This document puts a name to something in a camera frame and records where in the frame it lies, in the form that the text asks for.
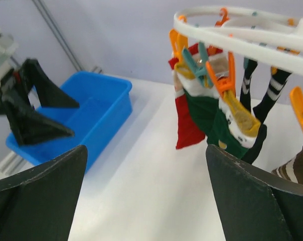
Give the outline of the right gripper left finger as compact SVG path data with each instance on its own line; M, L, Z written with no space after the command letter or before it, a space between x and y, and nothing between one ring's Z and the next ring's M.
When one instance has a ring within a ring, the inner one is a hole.
M0 240L68 240L87 156L78 145L0 179Z

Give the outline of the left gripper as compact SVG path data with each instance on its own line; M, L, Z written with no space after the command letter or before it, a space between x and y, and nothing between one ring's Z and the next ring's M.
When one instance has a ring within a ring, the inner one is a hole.
M0 103L19 146L73 137L74 131L32 108L29 93L36 89L43 107L79 108L80 104L60 89L45 74L37 59L26 59L22 66L11 68L1 79Z

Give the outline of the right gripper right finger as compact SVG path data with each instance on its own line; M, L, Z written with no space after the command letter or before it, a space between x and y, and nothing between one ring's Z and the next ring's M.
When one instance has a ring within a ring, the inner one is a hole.
M206 161L226 240L303 240L303 185L214 145Z

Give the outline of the green tree sock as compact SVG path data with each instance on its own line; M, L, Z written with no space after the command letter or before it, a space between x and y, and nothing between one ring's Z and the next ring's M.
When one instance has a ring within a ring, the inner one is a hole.
M193 122L210 139L218 109L218 92L215 88L205 88L195 78L188 79L179 73L176 74L176 77L186 95Z
M251 164L257 159L266 135L267 126L239 102L233 91L225 91L218 100L207 143Z

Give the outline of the red snowflake sock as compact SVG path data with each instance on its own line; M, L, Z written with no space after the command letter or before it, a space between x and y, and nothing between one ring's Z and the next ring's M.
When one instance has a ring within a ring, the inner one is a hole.
M175 88L175 104L178 115L178 139L176 149L182 149L198 144L205 139L206 135L193 122L187 105L186 95L176 75L173 76Z

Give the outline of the orange peg for green sock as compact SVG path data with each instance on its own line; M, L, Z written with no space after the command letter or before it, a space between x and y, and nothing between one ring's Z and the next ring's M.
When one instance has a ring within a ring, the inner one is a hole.
M235 59L232 52L210 56L205 63L207 76L226 101L228 97L236 98L235 92Z

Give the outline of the black striped sock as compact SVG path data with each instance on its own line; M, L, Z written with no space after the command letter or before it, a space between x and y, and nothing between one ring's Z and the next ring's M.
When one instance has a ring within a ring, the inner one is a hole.
M258 137L252 148L241 158L242 161L252 164L258 157L263 142L267 136L267 126L264 121L267 118L268 113L279 99L284 86L287 83L287 79L291 75L290 72L278 69L274 66L270 68L271 78L267 87L266 93L262 98L261 102L251 107L251 95L250 95L250 84L252 73L256 69L258 63L256 60L245 58L243 62L244 76L241 86L240 102L250 112L254 112L255 117L261 122Z

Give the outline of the teal clothes peg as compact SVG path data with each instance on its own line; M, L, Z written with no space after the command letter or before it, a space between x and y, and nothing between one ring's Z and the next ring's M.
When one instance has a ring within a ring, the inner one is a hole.
M202 60L200 64L193 59L193 56L187 47L182 49L182 57L194 76L205 88L212 88L213 83L206 68L206 63L209 60L209 56L207 48L202 42L198 43L198 53Z

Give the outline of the white round clip hanger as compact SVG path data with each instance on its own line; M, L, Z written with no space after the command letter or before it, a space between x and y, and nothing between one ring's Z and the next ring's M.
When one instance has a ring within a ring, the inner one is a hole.
M186 17L214 15L219 6L201 6L175 13L174 28L181 34L232 51L250 59L303 76L303 57L273 49L285 47L303 52L303 18L288 26L288 16L254 9L227 7L232 19L221 27L194 27L179 20Z

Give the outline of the yellow orange clothes peg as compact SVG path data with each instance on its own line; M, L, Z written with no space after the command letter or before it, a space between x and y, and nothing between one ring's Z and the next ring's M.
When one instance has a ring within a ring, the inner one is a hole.
M189 53L194 57L198 55L198 43L188 46L188 38L179 34L175 29L169 32L169 38L172 46L172 58L168 61L172 74L175 76L177 73L187 79L194 79L195 76L187 66L182 55L183 49L188 49Z

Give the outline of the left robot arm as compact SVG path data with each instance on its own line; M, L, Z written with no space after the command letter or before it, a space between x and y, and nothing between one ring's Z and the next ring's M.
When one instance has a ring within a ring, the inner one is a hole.
M6 65L0 75L0 115L6 115L18 145L35 145L74 136L72 129L35 110L28 97L32 88L36 89L41 107L80 106L51 81L37 59L26 59L19 69Z

